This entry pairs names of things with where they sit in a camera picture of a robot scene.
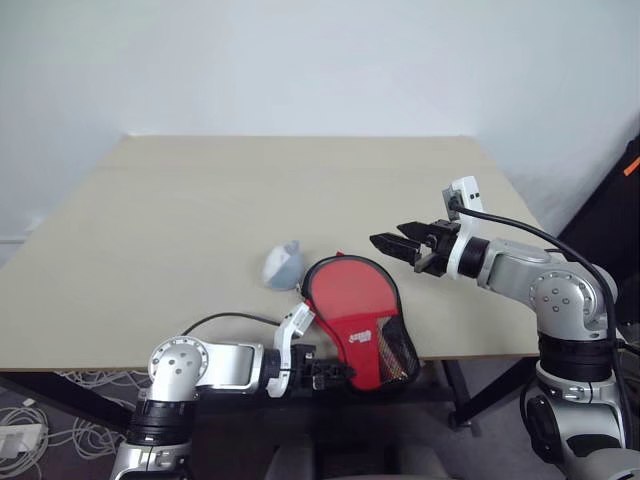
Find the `white wall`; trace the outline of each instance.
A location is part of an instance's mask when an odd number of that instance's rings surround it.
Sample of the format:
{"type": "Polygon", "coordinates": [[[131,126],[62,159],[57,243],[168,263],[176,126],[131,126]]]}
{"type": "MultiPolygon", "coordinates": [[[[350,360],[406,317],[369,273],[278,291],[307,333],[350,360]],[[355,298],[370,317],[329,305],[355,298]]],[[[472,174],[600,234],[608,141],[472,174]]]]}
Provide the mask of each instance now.
{"type": "Polygon", "coordinates": [[[558,232],[639,128],[639,18],[635,0],[0,0],[0,237],[123,133],[473,135],[558,232]]]}

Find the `orange object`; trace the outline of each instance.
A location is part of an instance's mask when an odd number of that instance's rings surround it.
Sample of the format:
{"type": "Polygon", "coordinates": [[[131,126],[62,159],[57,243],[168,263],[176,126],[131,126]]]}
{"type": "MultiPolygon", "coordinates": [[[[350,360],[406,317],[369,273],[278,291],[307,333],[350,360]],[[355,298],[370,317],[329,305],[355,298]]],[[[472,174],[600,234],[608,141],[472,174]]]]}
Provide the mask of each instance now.
{"type": "Polygon", "coordinates": [[[640,166],[640,157],[636,158],[631,164],[624,169],[624,176],[628,177],[640,166]]]}

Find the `power strip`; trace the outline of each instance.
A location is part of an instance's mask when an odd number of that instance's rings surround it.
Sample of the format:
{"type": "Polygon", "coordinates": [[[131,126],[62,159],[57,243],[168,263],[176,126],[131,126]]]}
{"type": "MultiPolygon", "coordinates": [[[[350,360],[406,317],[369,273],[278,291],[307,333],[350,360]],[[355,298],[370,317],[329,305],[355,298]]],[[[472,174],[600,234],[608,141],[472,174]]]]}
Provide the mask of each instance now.
{"type": "Polygon", "coordinates": [[[19,453],[35,450],[43,433],[40,423],[0,427],[0,458],[16,458],[19,453]]]}

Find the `beige tabletop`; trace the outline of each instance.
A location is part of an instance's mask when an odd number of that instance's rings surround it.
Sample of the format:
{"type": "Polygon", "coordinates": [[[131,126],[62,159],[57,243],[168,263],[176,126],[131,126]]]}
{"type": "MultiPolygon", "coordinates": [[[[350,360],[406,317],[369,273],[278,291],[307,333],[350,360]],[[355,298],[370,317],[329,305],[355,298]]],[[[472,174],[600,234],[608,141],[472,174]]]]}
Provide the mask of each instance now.
{"type": "MultiPolygon", "coordinates": [[[[534,354],[526,307],[468,278],[414,274],[369,242],[445,218],[441,190],[467,175],[487,211],[535,224],[465,137],[125,138],[0,270],[0,368],[141,367],[207,314],[280,319],[300,297],[266,289],[260,272],[288,240],[300,241],[307,266],[338,250],[382,264],[423,358],[534,354]]],[[[496,224],[479,236],[541,245],[496,224]]],[[[194,335],[270,347],[273,327],[224,318],[194,335]]],[[[332,352],[315,327],[302,341],[332,352]]]]}

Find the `floor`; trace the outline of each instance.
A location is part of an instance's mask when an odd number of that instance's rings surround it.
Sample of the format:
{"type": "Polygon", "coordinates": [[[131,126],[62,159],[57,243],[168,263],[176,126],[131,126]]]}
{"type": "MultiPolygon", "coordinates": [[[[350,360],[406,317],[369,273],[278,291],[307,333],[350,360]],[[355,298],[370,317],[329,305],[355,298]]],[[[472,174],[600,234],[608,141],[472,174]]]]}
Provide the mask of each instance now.
{"type": "MultiPolygon", "coordinates": [[[[504,359],[462,361],[471,393],[478,391],[513,363],[504,359]]],[[[127,400],[135,398],[133,388],[103,387],[101,393],[127,400]]],[[[21,397],[0,394],[0,408],[15,406],[21,397]]],[[[52,431],[69,428],[73,418],[42,406],[49,415],[52,431]]],[[[455,478],[465,480],[561,480],[564,477],[551,465],[540,461],[531,451],[515,398],[491,409],[478,419],[481,437],[468,429],[453,432],[446,425],[450,405],[430,403],[380,407],[350,407],[332,411],[254,411],[246,414],[213,415],[200,418],[194,432],[193,470],[198,480],[261,479],[274,448],[295,443],[312,435],[322,444],[335,441],[355,446],[367,444],[366,458],[356,448],[344,464],[376,461],[375,452],[391,444],[427,444],[441,457],[455,478]]],[[[50,448],[40,461],[43,478],[68,480],[108,478],[113,457],[84,461],[73,446],[50,448]]],[[[17,477],[37,478],[35,471],[17,477]]]]}

